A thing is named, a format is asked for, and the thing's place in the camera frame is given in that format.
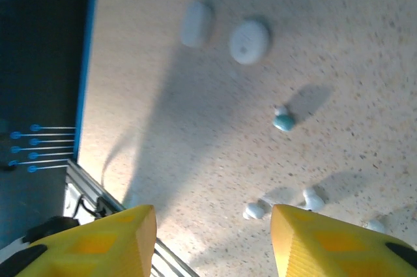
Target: black cable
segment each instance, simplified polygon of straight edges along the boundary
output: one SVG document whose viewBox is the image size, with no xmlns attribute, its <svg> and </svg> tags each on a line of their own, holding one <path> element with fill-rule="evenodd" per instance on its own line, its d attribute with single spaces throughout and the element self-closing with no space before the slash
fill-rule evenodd
<svg viewBox="0 0 417 277">
<path fill-rule="evenodd" d="M 79 210 L 79 206 L 82 206 L 83 209 L 85 209 L 90 215 L 96 217 L 99 217 L 100 215 L 97 212 L 92 211 L 91 209 L 89 209 L 88 207 L 85 206 L 84 203 L 84 195 L 80 195 L 78 200 L 77 200 L 77 204 L 76 204 L 76 208 L 74 209 L 74 212 L 72 213 L 72 218 L 75 218 L 78 210 Z"/>
<path fill-rule="evenodd" d="M 84 195 L 80 195 L 78 200 L 77 200 L 77 204 L 76 204 L 76 208 L 74 209 L 74 212 L 72 213 L 72 218 L 75 218 L 78 210 L 79 210 L 79 206 L 81 205 L 81 201 L 83 201 Z"/>
</svg>

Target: speckled countertop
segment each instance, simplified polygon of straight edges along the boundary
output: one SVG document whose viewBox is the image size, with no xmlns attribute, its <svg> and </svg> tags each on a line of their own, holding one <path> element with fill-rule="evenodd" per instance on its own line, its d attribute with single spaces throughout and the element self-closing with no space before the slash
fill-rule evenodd
<svg viewBox="0 0 417 277">
<path fill-rule="evenodd" d="M 323 214 L 380 216 L 417 244 L 417 0 L 206 0 L 214 33 L 188 49 L 190 0 L 98 0 L 80 164 L 126 205 L 155 204 L 158 235 L 202 276 L 277 276 L 266 195 Z M 263 17 L 268 56 L 240 66 L 231 31 Z M 272 126 L 286 103 L 298 126 Z"/>
</svg>

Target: white small object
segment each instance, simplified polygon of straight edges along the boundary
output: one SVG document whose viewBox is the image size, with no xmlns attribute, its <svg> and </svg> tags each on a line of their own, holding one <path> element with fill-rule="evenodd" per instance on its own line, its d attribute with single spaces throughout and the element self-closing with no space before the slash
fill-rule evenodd
<svg viewBox="0 0 417 277">
<path fill-rule="evenodd" d="M 280 106 L 275 109 L 275 116 L 288 115 L 288 114 L 289 114 L 288 109 L 285 106 Z"/>
<path fill-rule="evenodd" d="M 191 48 L 200 48 L 209 39 L 212 25 L 211 9 L 200 1 L 192 1 L 181 27 L 181 42 Z"/>
<path fill-rule="evenodd" d="M 313 188 L 303 190 L 302 195 L 306 201 L 305 205 L 298 206 L 301 209 L 317 212 L 324 207 L 324 201 L 317 195 Z"/>
<path fill-rule="evenodd" d="M 9 245 L 5 246 L 3 249 L 0 249 L 0 264 L 6 261 L 10 256 L 16 252 L 22 251 L 29 246 L 28 242 L 23 242 L 22 238 L 16 239 Z"/>
<path fill-rule="evenodd" d="M 229 47 L 232 58 L 243 65 L 258 62 L 268 51 L 268 29 L 255 20 L 244 22 L 233 31 Z"/>
<path fill-rule="evenodd" d="M 243 212 L 243 217 L 246 220 L 250 220 L 251 218 L 260 220 L 264 215 L 265 211 L 256 203 L 249 203 Z"/>
<path fill-rule="evenodd" d="M 385 226 L 378 220 L 370 220 L 368 223 L 365 224 L 364 228 L 376 231 L 378 233 L 385 233 Z"/>
</svg>

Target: teal small object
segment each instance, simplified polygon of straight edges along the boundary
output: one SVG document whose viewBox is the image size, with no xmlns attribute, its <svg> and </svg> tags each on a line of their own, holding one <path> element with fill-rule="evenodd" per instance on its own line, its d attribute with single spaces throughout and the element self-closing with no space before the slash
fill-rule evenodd
<svg viewBox="0 0 417 277">
<path fill-rule="evenodd" d="M 277 115 L 274 119 L 274 126 L 283 132 L 289 132 L 294 128 L 295 120 L 290 115 Z"/>
</svg>

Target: white oval object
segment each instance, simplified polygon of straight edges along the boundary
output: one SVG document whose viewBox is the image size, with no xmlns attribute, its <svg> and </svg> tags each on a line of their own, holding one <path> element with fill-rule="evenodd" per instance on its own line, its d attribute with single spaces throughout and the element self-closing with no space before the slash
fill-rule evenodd
<svg viewBox="0 0 417 277">
<path fill-rule="evenodd" d="M 376 231 L 378 233 L 385 233 L 385 226 L 383 223 L 381 223 L 378 220 L 370 220 L 368 223 L 364 226 L 367 229 Z"/>
<path fill-rule="evenodd" d="M 275 109 L 275 116 L 279 116 L 279 115 L 288 115 L 288 109 L 286 106 L 280 106 L 278 108 Z"/>
<path fill-rule="evenodd" d="M 262 207 L 260 207 L 256 203 L 249 203 L 246 206 L 243 217 L 245 219 L 255 218 L 256 220 L 260 220 L 264 215 L 265 215 L 265 211 L 262 209 Z"/>
<path fill-rule="evenodd" d="M 268 29 L 261 22 L 246 21 L 233 31 L 229 47 L 236 62 L 243 65 L 254 64 L 268 51 Z"/>
<path fill-rule="evenodd" d="M 301 209 L 317 212 L 324 207 L 323 199 L 317 195 L 313 188 L 303 190 L 302 195 L 306 204 L 299 206 Z"/>
<path fill-rule="evenodd" d="M 200 1 L 188 6 L 181 27 L 181 42 L 191 48 L 200 48 L 209 39 L 212 25 L 211 9 Z"/>
</svg>

